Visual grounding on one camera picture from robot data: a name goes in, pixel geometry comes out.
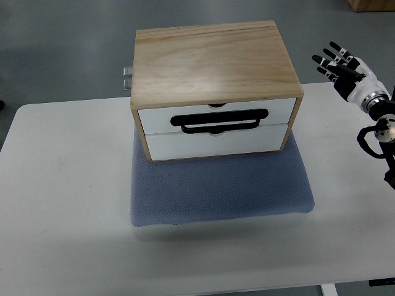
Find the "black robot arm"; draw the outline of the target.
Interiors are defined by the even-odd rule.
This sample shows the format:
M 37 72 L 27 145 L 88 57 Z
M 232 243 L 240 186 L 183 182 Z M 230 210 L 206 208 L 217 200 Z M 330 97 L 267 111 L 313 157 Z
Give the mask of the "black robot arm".
M 366 105 L 369 116 L 375 125 L 362 128 L 357 135 L 361 149 L 376 159 L 384 159 L 389 170 L 384 180 L 394 189 L 394 94 L 390 99 L 384 94 L 375 94 Z M 373 133 L 379 143 L 381 154 L 376 153 L 365 137 Z

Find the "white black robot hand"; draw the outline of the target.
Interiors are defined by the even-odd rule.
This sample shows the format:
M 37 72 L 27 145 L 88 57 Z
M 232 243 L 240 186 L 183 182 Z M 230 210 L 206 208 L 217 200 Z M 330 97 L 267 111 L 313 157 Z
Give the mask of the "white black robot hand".
M 336 92 L 346 102 L 366 109 L 373 99 L 390 98 L 383 83 L 362 59 L 333 41 L 330 42 L 330 47 L 331 49 L 323 49 L 326 58 L 313 55 L 312 60 L 318 64 L 317 71 L 333 83 Z

